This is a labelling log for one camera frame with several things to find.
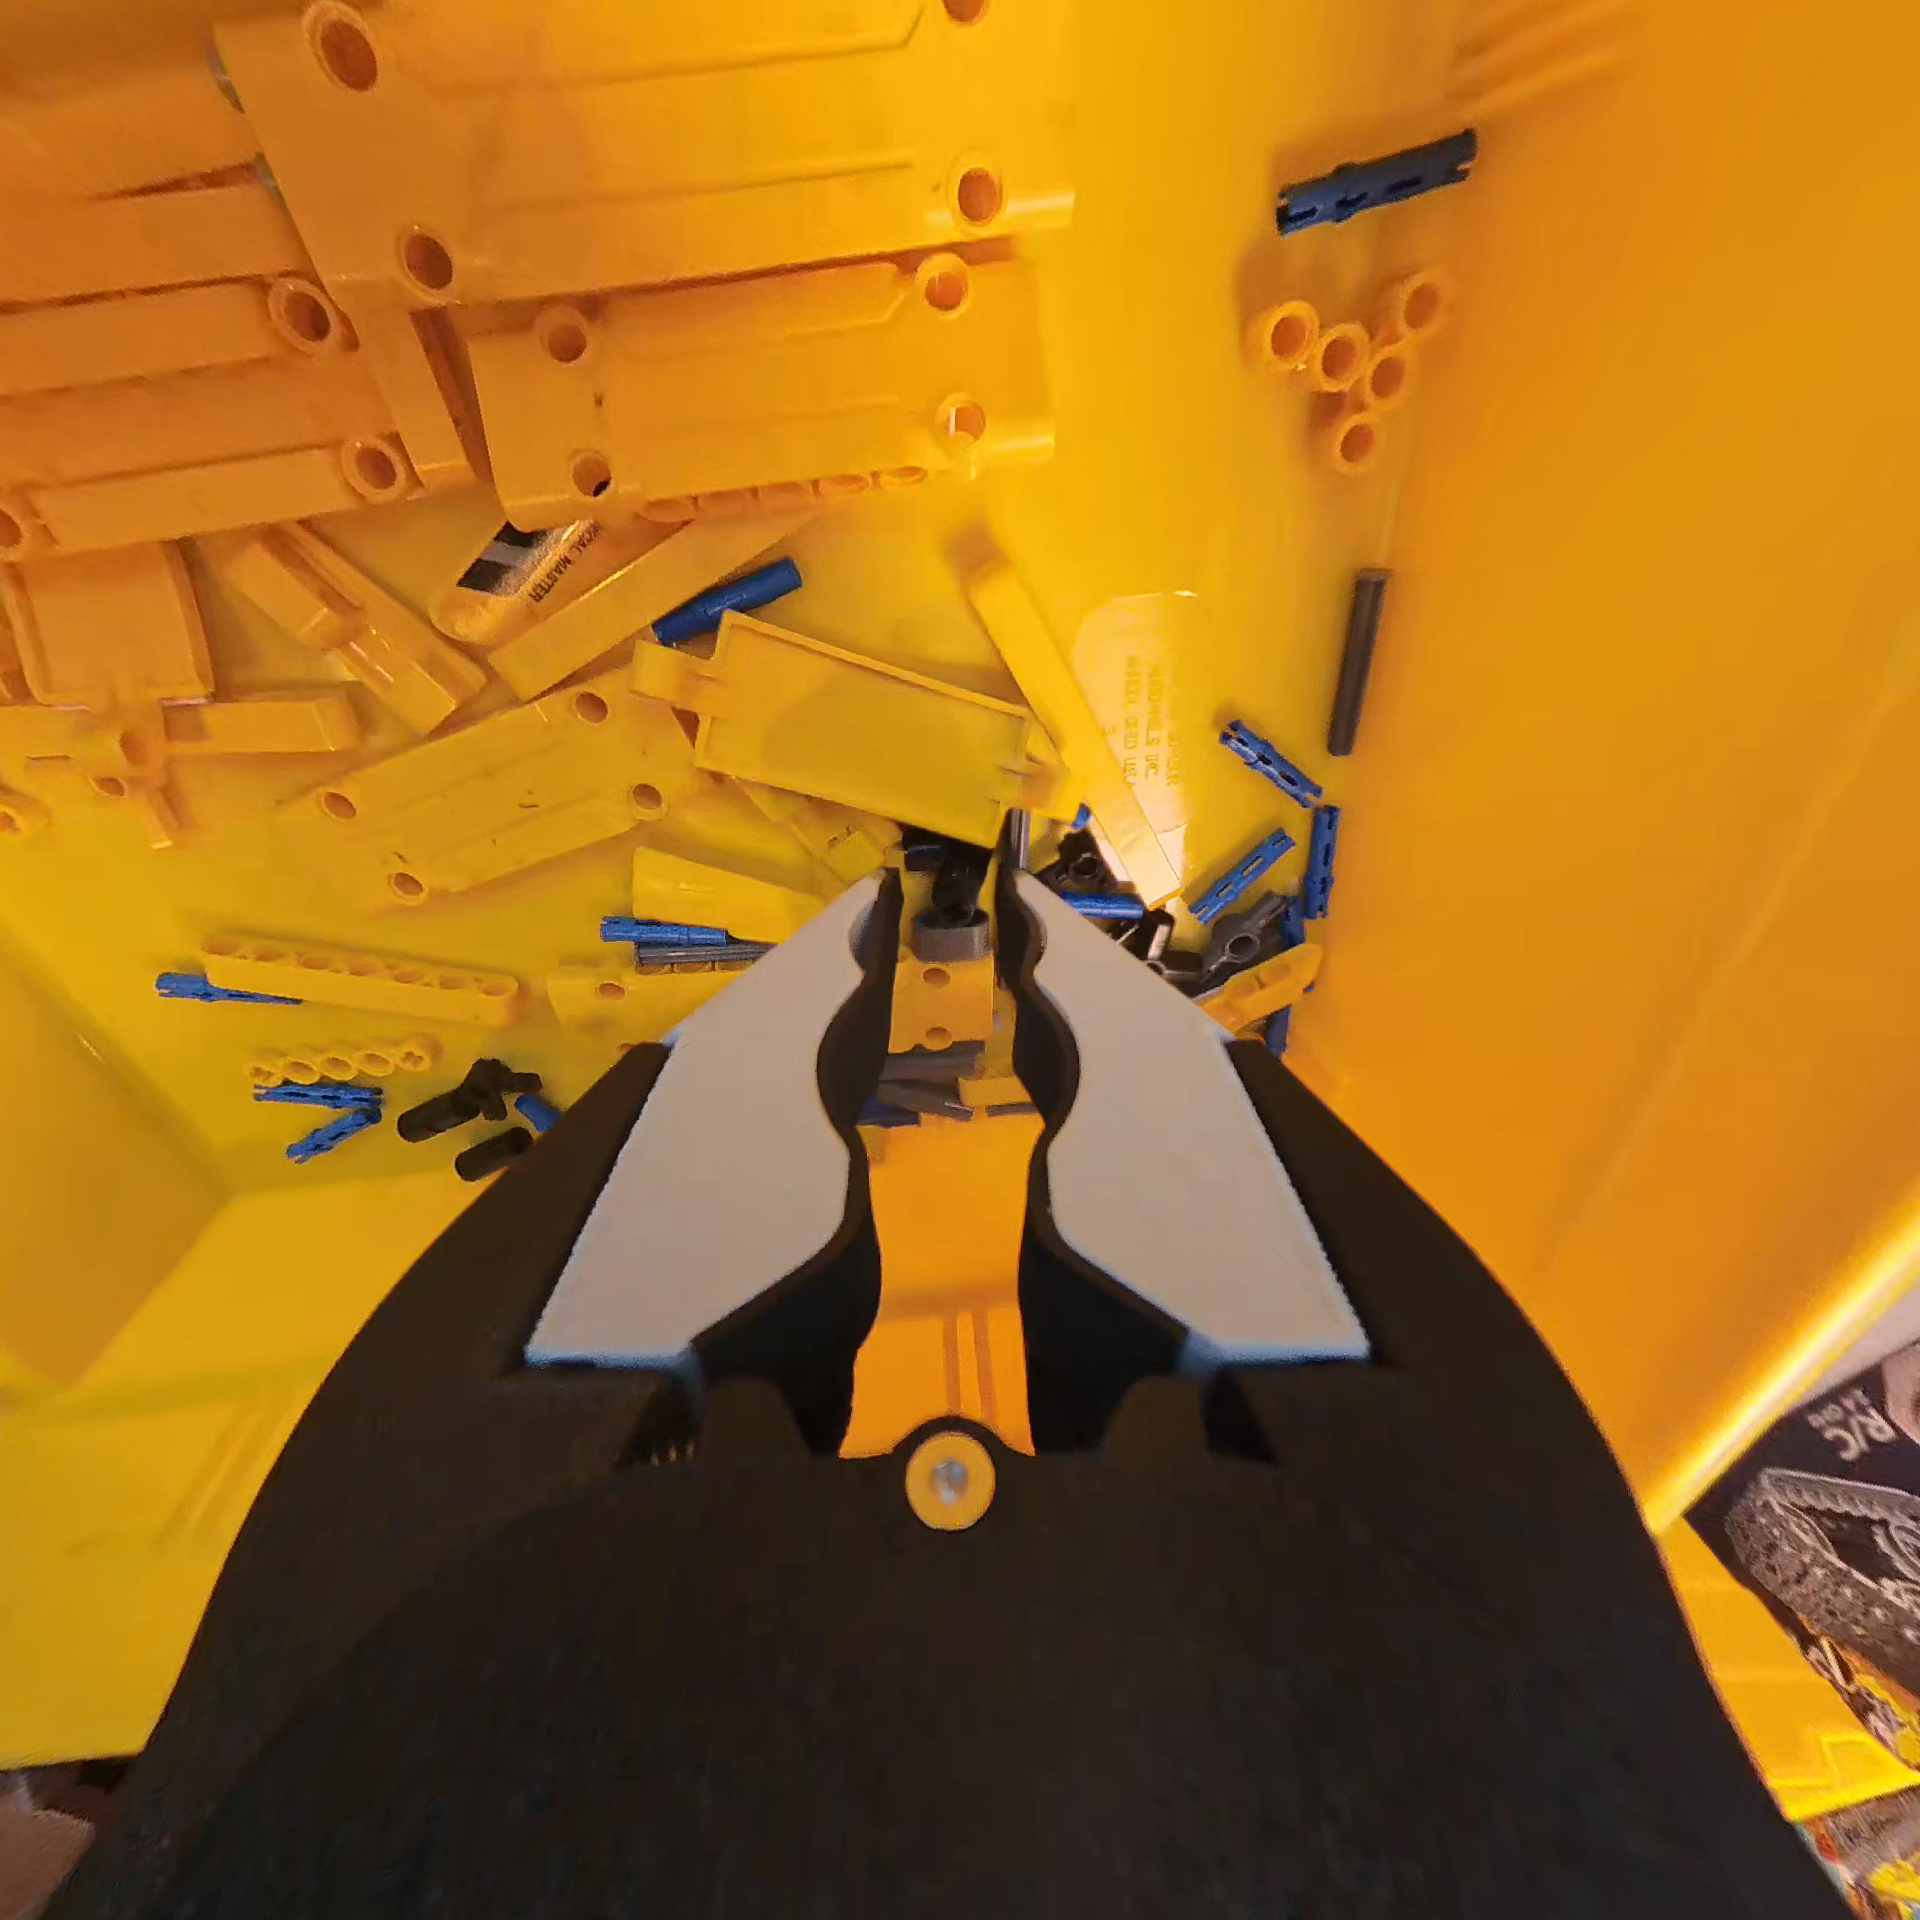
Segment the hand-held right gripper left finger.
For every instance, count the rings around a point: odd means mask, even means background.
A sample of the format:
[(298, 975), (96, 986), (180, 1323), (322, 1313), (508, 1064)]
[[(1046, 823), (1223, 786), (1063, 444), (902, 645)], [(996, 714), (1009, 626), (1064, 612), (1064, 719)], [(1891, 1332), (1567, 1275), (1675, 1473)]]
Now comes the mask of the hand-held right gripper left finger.
[(851, 885), (664, 1041), (526, 1340), (533, 1365), (763, 1378), (848, 1411), (877, 1253), (854, 1119), (886, 1063), (898, 875)]

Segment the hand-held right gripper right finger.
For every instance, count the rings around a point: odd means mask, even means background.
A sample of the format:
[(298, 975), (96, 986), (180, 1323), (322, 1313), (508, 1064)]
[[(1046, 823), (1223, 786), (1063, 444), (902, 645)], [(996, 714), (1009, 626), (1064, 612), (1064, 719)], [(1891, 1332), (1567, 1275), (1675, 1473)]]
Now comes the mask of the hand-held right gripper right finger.
[(1232, 1041), (1032, 874), (1005, 875), (1013, 1068), (1042, 1134), (1019, 1314), (1032, 1411), (1147, 1378), (1365, 1363), (1370, 1339)]

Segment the grey black connector brick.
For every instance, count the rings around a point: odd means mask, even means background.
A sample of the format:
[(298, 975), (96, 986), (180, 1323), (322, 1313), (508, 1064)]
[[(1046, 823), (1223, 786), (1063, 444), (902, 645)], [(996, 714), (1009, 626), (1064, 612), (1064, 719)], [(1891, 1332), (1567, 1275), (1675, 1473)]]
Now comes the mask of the grey black connector brick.
[(906, 868), (888, 1050), (986, 1045), (996, 1032), (992, 850), (943, 842), (928, 871)]

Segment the yellow bin with bricks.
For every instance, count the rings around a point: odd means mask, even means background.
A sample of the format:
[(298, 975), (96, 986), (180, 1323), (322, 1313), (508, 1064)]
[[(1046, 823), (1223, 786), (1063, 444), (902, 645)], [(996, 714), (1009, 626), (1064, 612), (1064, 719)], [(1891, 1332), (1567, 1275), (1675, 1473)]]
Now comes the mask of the yellow bin with bricks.
[[(1005, 691), (990, 539), (1165, 748), (1195, 875), (1345, 820), (1287, 1064), (1513, 1290), (1788, 1807), (1903, 1774), (1683, 1510), (1914, 1267), (1914, 6), (1074, 6), (1057, 454), (816, 524), (793, 622)], [(597, 959), (626, 841), (418, 913), (281, 865), (304, 760), (6, 848), (6, 1774), (137, 1751), (267, 1450), (474, 1196), (293, 1169), (201, 933)]]

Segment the pile of toy bricks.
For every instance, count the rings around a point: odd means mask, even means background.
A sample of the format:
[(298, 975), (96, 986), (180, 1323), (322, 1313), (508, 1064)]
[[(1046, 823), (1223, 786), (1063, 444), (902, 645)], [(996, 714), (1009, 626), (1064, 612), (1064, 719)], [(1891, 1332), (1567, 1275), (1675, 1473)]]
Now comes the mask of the pile of toy bricks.
[(6, 6), (6, 1258), (456, 1205), (902, 838), (1327, 802), (1527, 6)]

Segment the printed toy box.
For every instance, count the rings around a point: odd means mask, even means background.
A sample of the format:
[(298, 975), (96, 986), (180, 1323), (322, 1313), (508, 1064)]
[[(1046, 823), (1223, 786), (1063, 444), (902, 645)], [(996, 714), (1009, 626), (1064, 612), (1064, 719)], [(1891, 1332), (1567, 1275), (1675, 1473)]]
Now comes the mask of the printed toy box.
[(1772, 1422), (1686, 1519), (1859, 1731), (1914, 1773), (1918, 1340)]

